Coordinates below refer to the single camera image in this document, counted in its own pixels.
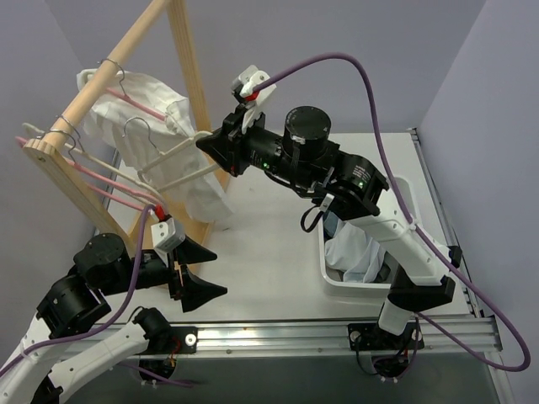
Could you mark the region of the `light white shirt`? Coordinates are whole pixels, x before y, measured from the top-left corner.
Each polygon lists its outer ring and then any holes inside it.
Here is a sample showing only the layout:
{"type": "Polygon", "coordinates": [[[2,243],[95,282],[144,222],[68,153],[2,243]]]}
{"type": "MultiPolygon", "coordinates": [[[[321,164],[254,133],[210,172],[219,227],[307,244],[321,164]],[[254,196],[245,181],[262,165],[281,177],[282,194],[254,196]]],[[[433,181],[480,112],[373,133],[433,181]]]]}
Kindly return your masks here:
{"type": "Polygon", "coordinates": [[[348,222],[339,222],[324,244],[326,265],[342,275],[345,283],[380,284],[390,269],[384,263],[386,250],[379,242],[348,222]]]}

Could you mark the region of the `cream white garment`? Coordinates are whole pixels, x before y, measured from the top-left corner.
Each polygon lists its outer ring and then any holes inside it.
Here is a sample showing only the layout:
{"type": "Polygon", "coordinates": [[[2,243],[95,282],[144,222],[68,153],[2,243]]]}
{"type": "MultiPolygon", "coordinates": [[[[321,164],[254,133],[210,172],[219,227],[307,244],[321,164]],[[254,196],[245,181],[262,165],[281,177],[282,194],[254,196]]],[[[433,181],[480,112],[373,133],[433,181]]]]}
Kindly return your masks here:
{"type": "MultiPolygon", "coordinates": [[[[121,92],[120,78],[118,72],[107,88],[121,92]]],[[[232,204],[216,175],[191,177],[210,163],[194,144],[189,99],[143,73],[125,72],[123,86],[135,101],[164,114],[165,121],[104,92],[85,115],[84,132],[116,148],[141,181],[184,204],[190,218],[210,223],[230,216],[232,204]]]]}

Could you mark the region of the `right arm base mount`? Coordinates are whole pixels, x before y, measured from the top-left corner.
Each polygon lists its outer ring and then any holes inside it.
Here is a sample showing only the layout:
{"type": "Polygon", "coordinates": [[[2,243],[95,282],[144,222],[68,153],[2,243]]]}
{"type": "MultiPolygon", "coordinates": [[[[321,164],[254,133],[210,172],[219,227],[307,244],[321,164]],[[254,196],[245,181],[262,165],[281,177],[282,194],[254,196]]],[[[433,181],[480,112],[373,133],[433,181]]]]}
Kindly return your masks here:
{"type": "Polygon", "coordinates": [[[347,329],[360,370],[382,381],[397,383],[425,347],[418,322],[409,323],[399,335],[381,330],[374,322],[350,323],[347,329]]]}

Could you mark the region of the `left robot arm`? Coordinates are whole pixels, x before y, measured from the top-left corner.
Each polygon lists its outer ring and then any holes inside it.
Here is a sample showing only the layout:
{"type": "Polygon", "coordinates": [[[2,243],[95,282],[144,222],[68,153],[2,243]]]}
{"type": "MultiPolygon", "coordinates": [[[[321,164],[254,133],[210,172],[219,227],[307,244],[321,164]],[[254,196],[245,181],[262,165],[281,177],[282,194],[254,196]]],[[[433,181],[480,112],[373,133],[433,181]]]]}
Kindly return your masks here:
{"type": "Polygon", "coordinates": [[[155,307],[140,308],[119,331],[68,360],[61,356],[111,312],[108,295],[167,285],[184,312],[225,295],[227,288],[200,279],[189,266],[217,255],[185,238],[165,258],[153,250],[131,258],[114,233],[90,239],[36,308],[29,329],[1,368],[3,403],[63,403],[90,380],[135,354],[179,351],[181,343],[155,307]]]}

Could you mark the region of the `blue denim garment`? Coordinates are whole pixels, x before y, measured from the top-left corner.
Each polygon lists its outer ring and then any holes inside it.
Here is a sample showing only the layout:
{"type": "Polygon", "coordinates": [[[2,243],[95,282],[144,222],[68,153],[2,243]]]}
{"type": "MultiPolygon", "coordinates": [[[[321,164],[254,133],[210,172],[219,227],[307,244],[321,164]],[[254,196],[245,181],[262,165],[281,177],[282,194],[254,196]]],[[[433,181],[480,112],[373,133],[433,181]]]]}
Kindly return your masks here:
{"type": "Polygon", "coordinates": [[[342,227],[342,221],[333,212],[327,211],[324,213],[323,237],[325,241],[335,238],[342,227]]]}

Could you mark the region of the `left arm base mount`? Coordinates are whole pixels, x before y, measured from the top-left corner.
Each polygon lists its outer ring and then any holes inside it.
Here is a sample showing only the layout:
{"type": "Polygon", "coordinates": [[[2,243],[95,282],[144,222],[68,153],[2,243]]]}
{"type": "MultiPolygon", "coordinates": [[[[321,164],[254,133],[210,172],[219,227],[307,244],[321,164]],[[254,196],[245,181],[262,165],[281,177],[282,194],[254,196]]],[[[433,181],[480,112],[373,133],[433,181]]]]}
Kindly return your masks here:
{"type": "Polygon", "coordinates": [[[197,327],[172,327],[170,331],[150,340],[143,355],[164,356],[163,359],[140,359],[138,365],[153,374],[169,380],[178,367],[180,354],[195,354],[197,327]]]}

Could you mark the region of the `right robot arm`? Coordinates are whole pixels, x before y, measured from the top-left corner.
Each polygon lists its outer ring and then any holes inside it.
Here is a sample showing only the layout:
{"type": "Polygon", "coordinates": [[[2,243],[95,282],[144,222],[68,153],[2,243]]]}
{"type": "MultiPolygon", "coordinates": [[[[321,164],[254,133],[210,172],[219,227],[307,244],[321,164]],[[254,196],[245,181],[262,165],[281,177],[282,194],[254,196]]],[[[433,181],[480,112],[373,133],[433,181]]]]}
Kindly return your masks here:
{"type": "Polygon", "coordinates": [[[265,129],[264,116],[244,129],[245,114],[242,109],[230,113],[221,128],[197,140],[197,147],[233,177],[248,167],[264,171],[311,200],[321,213],[330,211],[361,229],[396,259],[398,270],[373,328],[379,344],[395,346],[414,313],[452,301],[456,283],[446,264],[456,250],[420,238],[417,223],[406,218],[386,175],[367,158],[341,151],[329,140],[331,120],[324,111],[292,109],[281,136],[265,129]]]}

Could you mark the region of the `cream hanger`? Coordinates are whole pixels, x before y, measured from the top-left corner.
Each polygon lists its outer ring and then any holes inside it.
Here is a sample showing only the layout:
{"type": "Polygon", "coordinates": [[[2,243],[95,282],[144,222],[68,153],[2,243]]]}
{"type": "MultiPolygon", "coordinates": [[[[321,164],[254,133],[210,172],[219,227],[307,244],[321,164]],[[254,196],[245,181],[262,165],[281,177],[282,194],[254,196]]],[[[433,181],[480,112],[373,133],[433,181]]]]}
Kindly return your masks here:
{"type": "MultiPolygon", "coordinates": [[[[24,131],[28,135],[36,135],[37,138],[41,138],[41,137],[43,137],[45,135],[45,132],[43,130],[39,129],[37,126],[32,125],[30,123],[24,122],[22,124],[22,127],[24,128],[24,131]]],[[[155,197],[156,199],[159,199],[162,204],[164,204],[164,205],[166,204],[164,197],[162,195],[160,195],[160,193],[156,189],[151,187],[150,185],[147,185],[146,183],[143,183],[142,181],[121,172],[121,170],[119,170],[118,168],[113,167],[112,165],[108,164],[107,162],[104,162],[104,161],[98,159],[97,157],[92,156],[91,154],[88,154],[87,152],[77,148],[76,146],[73,147],[73,150],[74,150],[75,153],[77,153],[78,155],[80,155],[84,159],[86,159],[86,160],[88,160],[90,162],[98,164],[99,166],[111,171],[112,173],[116,174],[117,176],[120,176],[121,178],[127,180],[128,182],[135,184],[140,189],[145,189],[153,197],[155,197]]]]}

